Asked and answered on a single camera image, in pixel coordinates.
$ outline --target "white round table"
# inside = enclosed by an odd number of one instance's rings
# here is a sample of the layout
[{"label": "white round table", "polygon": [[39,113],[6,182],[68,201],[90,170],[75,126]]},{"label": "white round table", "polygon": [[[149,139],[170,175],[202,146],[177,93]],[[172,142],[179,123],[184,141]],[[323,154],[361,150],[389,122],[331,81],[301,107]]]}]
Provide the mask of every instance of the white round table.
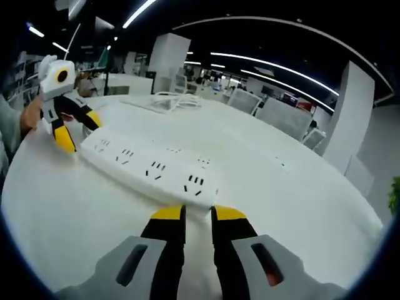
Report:
[{"label": "white round table", "polygon": [[[89,103],[111,129],[212,159],[222,174],[218,204],[242,211],[258,234],[299,256],[318,281],[349,288],[369,264],[382,228],[379,218],[344,176],[301,143],[216,101],[158,114],[119,99],[143,103],[148,97],[108,96]],[[80,143],[81,126],[68,126]],[[16,153],[1,204],[16,245],[52,291],[90,278],[97,261],[128,236],[140,236],[160,207],[78,154],[58,149],[42,126]],[[180,293],[218,293],[208,220],[188,220],[185,253]]]}]

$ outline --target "person's arm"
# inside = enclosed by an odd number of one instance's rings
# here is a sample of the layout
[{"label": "person's arm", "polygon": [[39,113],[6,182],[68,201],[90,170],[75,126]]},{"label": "person's arm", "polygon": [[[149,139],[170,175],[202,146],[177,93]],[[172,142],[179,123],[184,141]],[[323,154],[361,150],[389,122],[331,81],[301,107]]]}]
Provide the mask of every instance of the person's arm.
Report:
[{"label": "person's arm", "polygon": [[0,95],[0,131],[3,143],[10,153],[15,153],[21,138],[31,129],[36,129],[40,120],[40,110],[43,100],[40,96],[29,103],[29,106],[20,112],[10,107],[3,95]]}]

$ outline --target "green plant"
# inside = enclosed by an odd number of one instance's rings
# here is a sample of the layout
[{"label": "green plant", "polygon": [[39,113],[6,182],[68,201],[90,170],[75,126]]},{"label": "green plant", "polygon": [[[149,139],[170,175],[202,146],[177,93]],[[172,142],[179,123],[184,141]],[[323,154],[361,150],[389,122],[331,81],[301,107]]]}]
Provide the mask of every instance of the green plant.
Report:
[{"label": "green plant", "polygon": [[400,177],[394,177],[393,190],[389,193],[389,209],[394,216],[400,209]]}]

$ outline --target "ceiling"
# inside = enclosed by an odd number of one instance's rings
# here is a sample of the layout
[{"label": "ceiling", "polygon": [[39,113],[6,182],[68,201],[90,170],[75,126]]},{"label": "ceiling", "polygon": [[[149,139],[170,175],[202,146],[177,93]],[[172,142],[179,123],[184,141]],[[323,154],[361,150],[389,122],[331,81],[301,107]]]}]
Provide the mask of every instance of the ceiling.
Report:
[{"label": "ceiling", "polygon": [[[311,26],[341,40],[364,56],[387,79],[395,94],[399,94],[398,66],[396,65],[394,20],[387,6],[367,7],[335,1],[323,5],[301,1],[271,3],[260,0],[158,0],[143,12],[127,29],[121,29],[128,17],[145,0],[90,1],[87,6],[85,26],[76,44],[107,44],[110,36],[95,36],[94,16],[99,16],[116,27],[112,36],[119,39],[113,51],[136,51],[151,54],[155,39],[164,33],[174,33],[191,40],[191,61],[203,66],[222,64],[226,70],[240,74],[241,69],[258,73],[254,67],[268,68],[265,64],[243,61],[230,57],[211,56],[210,52],[237,54],[262,59],[296,70],[339,91],[341,76],[349,60],[354,61],[375,79],[375,100],[392,93],[377,73],[358,56],[338,43],[315,32],[293,25],[258,20],[225,20],[204,22],[173,30],[173,28],[203,19],[227,16],[261,16],[292,21]],[[67,11],[56,11],[49,3],[42,15],[31,17],[36,28],[46,36],[39,39],[28,34],[26,48],[36,52],[62,51],[54,48],[51,41],[67,47],[77,24],[67,22]],[[330,92],[290,72],[274,68],[275,79],[294,86],[315,98],[325,101]]]}]

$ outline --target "white power strip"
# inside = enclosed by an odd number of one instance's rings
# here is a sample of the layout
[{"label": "white power strip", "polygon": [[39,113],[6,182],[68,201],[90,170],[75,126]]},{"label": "white power strip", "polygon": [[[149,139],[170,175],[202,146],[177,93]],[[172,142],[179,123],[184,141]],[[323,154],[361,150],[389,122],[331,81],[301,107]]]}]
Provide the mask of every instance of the white power strip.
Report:
[{"label": "white power strip", "polygon": [[101,127],[81,144],[80,155],[117,181],[166,204],[209,209],[218,185],[211,162],[146,139],[128,139]]}]

